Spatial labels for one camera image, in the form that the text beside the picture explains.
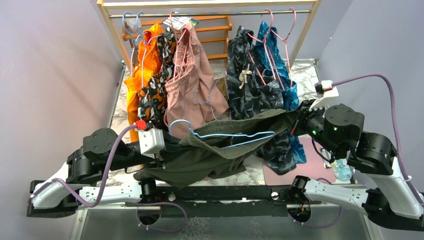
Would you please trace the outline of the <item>olive green shorts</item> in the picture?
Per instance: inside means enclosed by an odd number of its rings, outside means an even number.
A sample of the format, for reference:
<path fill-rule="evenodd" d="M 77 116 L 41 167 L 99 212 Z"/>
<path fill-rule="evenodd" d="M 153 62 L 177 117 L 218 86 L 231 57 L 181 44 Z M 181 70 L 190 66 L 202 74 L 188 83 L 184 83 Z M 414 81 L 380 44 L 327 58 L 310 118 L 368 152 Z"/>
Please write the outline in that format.
<path fill-rule="evenodd" d="M 297 113 L 294 110 L 270 109 L 249 119 L 214 120 L 194 131 L 200 135 L 208 134 L 247 134 L 276 131 L 285 126 L 289 135 Z M 242 146 L 223 148 L 248 139 L 245 137 L 213 137 L 199 139 L 192 133 L 179 142 L 185 146 L 181 155 L 181 165 L 178 168 L 158 168 L 156 164 L 144 166 L 133 174 L 137 181 L 152 178 L 163 181 L 177 188 L 184 188 L 201 181 L 206 177 L 219 179 L 245 171 L 244 160 L 251 155 L 257 156 L 257 151 L 271 138 L 249 143 Z"/>

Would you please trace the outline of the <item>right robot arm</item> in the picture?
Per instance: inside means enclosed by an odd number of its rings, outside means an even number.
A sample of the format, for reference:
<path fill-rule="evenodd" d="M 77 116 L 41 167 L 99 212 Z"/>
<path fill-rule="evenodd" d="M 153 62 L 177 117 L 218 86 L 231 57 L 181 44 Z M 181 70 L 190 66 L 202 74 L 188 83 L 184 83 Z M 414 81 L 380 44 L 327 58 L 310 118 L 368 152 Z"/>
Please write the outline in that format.
<path fill-rule="evenodd" d="M 332 162 L 346 159 L 348 166 L 366 174 L 377 187 L 345 188 L 298 175 L 288 190 L 289 199 L 296 204 L 320 201 L 349 208 L 387 229 L 423 231 L 423 194 L 414 196 L 402 178 L 400 151 L 391 140 L 364 131 L 365 116 L 344 104 L 326 110 L 312 105 L 312 100 L 305 100 L 289 112 L 291 134 L 309 135 L 330 153 Z"/>

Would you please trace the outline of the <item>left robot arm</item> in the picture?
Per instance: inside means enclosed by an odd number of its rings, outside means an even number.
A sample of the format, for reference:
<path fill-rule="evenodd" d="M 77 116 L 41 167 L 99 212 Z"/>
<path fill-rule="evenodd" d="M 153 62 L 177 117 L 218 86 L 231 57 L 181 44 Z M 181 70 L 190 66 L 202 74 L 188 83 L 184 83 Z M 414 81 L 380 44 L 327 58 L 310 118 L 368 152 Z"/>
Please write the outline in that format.
<path fill-rule="evenodd" d="M 126 202 L 152 205 L 160 201 L 155 181 L 107 186 L 110 171 L 137 165 L 165 168 L 188 147 L 155 128 L 140 131 L 141 140 L 123 142 L 123 134 L 101 128 L 84 137 L 62 167 L 47 180 L 33 180 L 26 216 L 64 218 L 79 209 Z"/>

